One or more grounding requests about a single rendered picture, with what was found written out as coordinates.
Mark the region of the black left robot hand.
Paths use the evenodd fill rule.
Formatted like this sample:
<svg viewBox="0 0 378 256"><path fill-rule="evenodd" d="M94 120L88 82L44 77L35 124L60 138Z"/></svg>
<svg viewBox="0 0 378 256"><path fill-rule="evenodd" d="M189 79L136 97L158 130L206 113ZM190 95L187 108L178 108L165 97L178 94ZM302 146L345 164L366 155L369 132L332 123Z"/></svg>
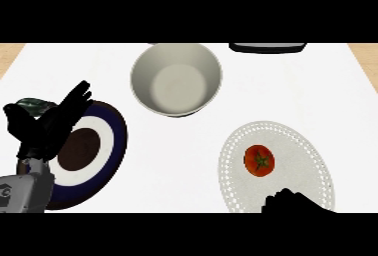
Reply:
<svg viewBox="0 0 378 256"><path fill-rule="evenodd" d="M16 157L48 161L57 155L82 114L93 104L90 84L81 81L60 104L50 108L38 119L14 103L6 104L7 131L20 141Z"/></svg>

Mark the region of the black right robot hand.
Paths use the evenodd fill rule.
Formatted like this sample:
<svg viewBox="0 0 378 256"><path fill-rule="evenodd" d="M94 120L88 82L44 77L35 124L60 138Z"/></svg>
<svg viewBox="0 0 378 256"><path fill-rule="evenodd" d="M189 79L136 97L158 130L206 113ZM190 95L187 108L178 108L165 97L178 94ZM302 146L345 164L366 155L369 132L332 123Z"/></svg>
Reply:
<svg viewBox="0 0 378 256"><path fill-rule="evenodd" d="M262 213L311 214L330 213L299 192L283 188L274 195L265 197L261 206Z"/></svg>

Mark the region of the white perforated oval placemat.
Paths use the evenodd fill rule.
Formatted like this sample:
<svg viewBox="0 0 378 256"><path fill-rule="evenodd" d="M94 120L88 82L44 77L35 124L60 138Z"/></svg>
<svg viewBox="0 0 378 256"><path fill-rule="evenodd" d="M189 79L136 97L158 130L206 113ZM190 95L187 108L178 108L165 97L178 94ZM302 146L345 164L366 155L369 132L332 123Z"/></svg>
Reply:
<svg viewBox="0 0 378 256"><path fill-rule="evenodd" d="M273 171L252 175L243 164L245 150L262 145L273 154ZM335 208L333 186L325 162L313 145L288 126L257 121L229 136L218 158L218 183L230 212L260 213L265 197L283 188L299 192L322 208Z"/></svg>

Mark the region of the white bowl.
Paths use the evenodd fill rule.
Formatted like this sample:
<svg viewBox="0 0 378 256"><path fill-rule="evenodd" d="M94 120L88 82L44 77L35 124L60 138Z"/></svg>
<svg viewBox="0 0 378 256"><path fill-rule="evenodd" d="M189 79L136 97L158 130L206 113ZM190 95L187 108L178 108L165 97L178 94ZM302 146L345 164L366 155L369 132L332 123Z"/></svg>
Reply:
<svg viewBox="0 0 378 256"><path fill-rule="evenodd" d="M130 72L130 85L140 104L168 117L198 112L221 86L221 65L198 43L158 43L140 54Z"/></svg>

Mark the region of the dark green vegetable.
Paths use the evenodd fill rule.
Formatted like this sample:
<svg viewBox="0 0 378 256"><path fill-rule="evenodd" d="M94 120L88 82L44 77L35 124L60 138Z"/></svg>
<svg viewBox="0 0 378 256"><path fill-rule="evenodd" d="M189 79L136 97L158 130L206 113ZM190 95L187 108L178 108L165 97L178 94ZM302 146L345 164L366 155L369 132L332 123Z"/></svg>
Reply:
<svg viewBox="0 0 378 256"><path fill-rule="evenodd" d="M32 117L40 117L48 109L57 106L54 102L37 98L22 98L16 104L26 110Z"/></svg>

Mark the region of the blue white brown plate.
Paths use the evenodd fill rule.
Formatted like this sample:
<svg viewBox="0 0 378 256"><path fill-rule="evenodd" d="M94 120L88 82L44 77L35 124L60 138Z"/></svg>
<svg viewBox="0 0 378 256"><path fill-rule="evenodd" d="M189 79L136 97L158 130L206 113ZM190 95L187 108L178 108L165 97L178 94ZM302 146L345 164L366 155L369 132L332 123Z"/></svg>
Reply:
<svg viewBox="0 0 378 256"><path fill-rule="evenodd" d="M107 103L94 101L48 161L54 183L45 210L73 207L102 190L121 165L127 139L122 115Z"/></svg>

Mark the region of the red tomato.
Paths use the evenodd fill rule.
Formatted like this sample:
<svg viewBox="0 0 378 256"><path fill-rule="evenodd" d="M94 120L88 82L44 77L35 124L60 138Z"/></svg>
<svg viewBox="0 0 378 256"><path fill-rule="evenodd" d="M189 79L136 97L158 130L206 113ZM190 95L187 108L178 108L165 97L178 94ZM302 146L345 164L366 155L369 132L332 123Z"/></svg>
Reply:
<svg viewBox="0 0 378 256"><path fill-rule="evenodd" d="M264 177L274 169L274 156L262 145L252 145L245 150L243 165L251 175Z"/></svg>

